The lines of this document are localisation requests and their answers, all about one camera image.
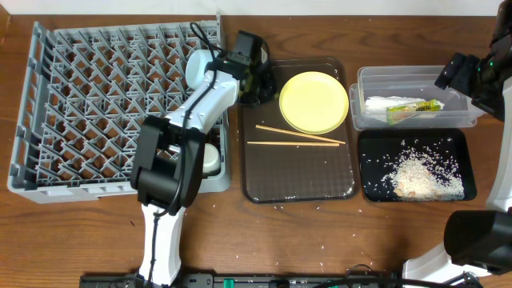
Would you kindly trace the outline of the wooden chopstick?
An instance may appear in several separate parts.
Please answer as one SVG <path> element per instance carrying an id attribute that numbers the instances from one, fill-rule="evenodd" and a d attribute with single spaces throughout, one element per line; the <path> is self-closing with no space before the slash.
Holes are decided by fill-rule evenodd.
<path id="1" fill-rule="evenodd" d="M 261 145 L 261 146 L 339 146 L 340 143 L 336 142 L 257 142 L 250 141 L 246 142 L 249 145 Z"/>
<path id="2" fill-rule="evenodd" d="M 313 134 L 305 134 L 305 133 L 300 133 L 300 132 L 294 132 L 291 130 L 283 130 L 283 129 L 279 129 L 279 128 L 269 127 L 269 126 L 255 125 L 255 128 L 260 129 L 260 130 L 268 130 L 268 131 L 272 131 L 272 132 L 280 133 L 280 134 L 289 134 L 289 135 L 298 136 L 298 137 L 302 137 L 302 138 L 310 138 L 310 139 L 321 140 L 321 141 L 325 141 L 325 142 L 346 144 L 346 142 L 344 142 L 344 141 L 340 141 L 340 140 L 336 140 L 336 139 L 332 139 L 332 138 L 325 138 L 325 137 L 316 136 Z"/>

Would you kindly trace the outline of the green snack wrapper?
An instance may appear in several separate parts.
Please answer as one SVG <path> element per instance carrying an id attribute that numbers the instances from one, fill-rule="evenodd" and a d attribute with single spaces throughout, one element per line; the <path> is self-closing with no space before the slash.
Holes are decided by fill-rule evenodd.
<path id="1" fill-rule="evenodd" d="M 392 106 L 386 109 L 386 121 L 395 125 L 408 118 L 421 116 L 422 112 L 437 112 L 443 110 L 444 103 L 437 99 L 422 102 L 412 102 L 400 106 Z"/>

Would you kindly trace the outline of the yellow round plate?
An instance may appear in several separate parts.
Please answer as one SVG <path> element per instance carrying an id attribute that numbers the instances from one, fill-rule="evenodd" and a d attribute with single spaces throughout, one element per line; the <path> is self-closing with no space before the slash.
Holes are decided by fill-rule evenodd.
<path id="1" fill-rule="evenodd" d="M 307 134 L 326 134 L 338 128 L 349 112 L 344 86 L 323 72 L 307 71 L 290 78 L 280 91 L 279 109 L 285 121 Z"/>

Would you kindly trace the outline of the light blue bowl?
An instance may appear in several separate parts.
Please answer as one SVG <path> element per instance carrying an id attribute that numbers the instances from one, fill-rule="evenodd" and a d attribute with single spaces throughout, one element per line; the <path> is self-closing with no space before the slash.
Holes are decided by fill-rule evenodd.
<path id="1" fill-rule="evenodd" d="M 192 90 L 196 90 L 204 82 L 207 65 L 219 54 L 218 51 L 211 53 L 209 50 L 196 50 L 189 57 L 186 64 L 185 80 Z"/>

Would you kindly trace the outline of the white plastic cup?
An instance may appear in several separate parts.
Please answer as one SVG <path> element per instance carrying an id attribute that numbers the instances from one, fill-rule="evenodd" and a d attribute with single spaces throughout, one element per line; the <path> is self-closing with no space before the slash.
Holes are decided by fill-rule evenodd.
<path id="1" fill-rule="evenodd" d="M 221 155 L 217 147 L 206 143 L 204 149 L 204 159 L 202 167 L 202 176 L 207 178 L 209 176 L 215 176 L 220 172 L 221 169 Z"/>

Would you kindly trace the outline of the pile of rice waste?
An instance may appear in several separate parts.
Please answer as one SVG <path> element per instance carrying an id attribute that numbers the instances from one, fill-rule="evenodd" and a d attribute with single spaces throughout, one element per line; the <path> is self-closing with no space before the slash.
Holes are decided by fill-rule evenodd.
<path id="1" fill-rule="evenodd" d="M 364 138 L 365 196 L 373 202 L 454 201 L 465 197 L 452 138 Z"/>

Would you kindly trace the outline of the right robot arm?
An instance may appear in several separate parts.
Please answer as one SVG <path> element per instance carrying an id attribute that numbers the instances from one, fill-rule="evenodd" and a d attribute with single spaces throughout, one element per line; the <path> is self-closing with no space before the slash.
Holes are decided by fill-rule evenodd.
<path id="1" fill-rule="evenodd" d="M 442 243 L 404 262 L 403 286 L 455 287 L 511 271 L 511 0 L 499 4 L 489 48 L 481 58 L 454 54 L 435 82 L 469 97 L 504 125 L 485 207 L 453 212 Z"/>

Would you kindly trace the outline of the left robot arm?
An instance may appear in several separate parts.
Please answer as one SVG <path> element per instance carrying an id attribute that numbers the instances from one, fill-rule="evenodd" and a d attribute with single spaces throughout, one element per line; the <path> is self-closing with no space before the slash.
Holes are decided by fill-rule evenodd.
<path id="1" fill-rule="evenodd" d="M 263 38 L 239 31 L 232 50 L 201 40 L 206 48 L 186 64 L 192 95 L 163 118 L 147 117 L 138 136 L 130 184 L 146 228 L 136 287 L 170 287 L 179 274 L 185 211 L 202 183 L 206 138 L 218 118 L 237 102 L 256 106 L 276 93 Z"/>

